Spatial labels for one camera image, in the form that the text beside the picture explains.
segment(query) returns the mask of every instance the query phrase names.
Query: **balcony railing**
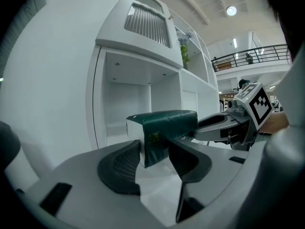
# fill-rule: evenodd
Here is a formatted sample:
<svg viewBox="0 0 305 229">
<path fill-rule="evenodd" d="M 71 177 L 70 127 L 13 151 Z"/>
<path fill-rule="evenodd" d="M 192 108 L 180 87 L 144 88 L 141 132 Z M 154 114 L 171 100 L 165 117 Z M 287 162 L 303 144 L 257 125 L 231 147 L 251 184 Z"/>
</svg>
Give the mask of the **balcony railing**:
<svg viewBox="0 0 305 229">
<path fill-rule="evenodd" d="M 267 47 L 252 48 L 232 53 L 212 60 L 214 71 L 222 71 L 239 66 L 271 62 L 278 60 L 289 60 L 287 44 L 272 45 Z"/>
</svg>

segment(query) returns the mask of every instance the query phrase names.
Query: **recessed light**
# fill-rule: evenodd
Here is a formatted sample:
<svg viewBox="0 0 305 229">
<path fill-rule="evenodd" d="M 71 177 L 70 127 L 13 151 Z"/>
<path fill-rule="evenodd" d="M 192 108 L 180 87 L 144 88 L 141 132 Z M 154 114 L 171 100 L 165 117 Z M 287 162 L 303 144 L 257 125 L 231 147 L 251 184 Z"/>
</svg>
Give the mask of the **recessed light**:
<svg viewBox="0 0 305 229">
<path fill-rule="evenodd" d="M 234 48 L 237 48 L 237 41 L 236 38 L 233 38 Z"/>
<path fill-rule="evenodd" d="M 230 16 L 235 15 L 236 12 L 237 12 L 237 9 L 234 6 L 230 6 L 230 7 L 227 8 L 227 14 L 230 15 Z"/>
</svg>

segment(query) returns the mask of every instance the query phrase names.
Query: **black slot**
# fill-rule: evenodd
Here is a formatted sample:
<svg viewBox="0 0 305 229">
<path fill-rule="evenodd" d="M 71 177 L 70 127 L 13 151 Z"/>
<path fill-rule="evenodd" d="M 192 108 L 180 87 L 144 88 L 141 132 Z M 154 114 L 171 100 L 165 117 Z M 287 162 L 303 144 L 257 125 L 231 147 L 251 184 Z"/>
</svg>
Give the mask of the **black slot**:
<svg viewBox="0 0 305 229">
<path fill-rule="evenodd" d="M 188 219 L 203 208 L 204 206 L 197 199 L 188 197 L 185 184 L 182 184 L 179 207 L 176 214 L 176 222 L 179 223 L 185 219 Z"/>
<path fill-rule="evenodd" d="M 240 164 L 243 164 L 246 161 L 245 158 L 240 158 L 240 157 L 236 157 L 236 156 L 229 158 L 229 160 L 234 161 L 236 163 L 240 163 Z"/>
<path fill-rule="evenodd" d="M 47 197 L 41 202 L 40 207 L 49 214 L 55 216 L 71 188 L 72 186 L 67 183 L 57 183 Z"/>
</svg>

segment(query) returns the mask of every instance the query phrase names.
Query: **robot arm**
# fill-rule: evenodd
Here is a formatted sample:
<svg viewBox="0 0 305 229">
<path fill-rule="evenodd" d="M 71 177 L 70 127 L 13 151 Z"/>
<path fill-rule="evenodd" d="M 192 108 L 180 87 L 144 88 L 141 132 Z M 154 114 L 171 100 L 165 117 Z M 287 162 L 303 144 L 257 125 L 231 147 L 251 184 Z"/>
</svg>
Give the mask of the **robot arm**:
<svg viewBox="0 0 305 229">
<path fill-rule="evenodd" d="M 232 149 L 249 151 L 272 110 L 263 85 L 250 84 L 228 101 L 226 112 L 200 120 L 193 136 L 200 141 L 223 142 Z"/>
</svg>

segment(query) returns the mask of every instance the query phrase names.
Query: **tissue box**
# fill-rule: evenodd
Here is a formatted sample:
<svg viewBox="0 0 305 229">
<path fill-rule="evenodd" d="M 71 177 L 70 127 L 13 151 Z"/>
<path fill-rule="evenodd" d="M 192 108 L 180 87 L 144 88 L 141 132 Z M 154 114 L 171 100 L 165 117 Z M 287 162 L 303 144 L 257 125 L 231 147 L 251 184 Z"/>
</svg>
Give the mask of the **tissue box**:
<svg viewBox="0 0 305 229">
<path fill-rule="evenodd" d="M 147 168 L 169 156 L 169 139 L 192 140 L 198 117 L 195 111 L 170 110 L 129 116 L 126 124 L 128 139 L 140 140 L 140 163 Z"/>
</svg>

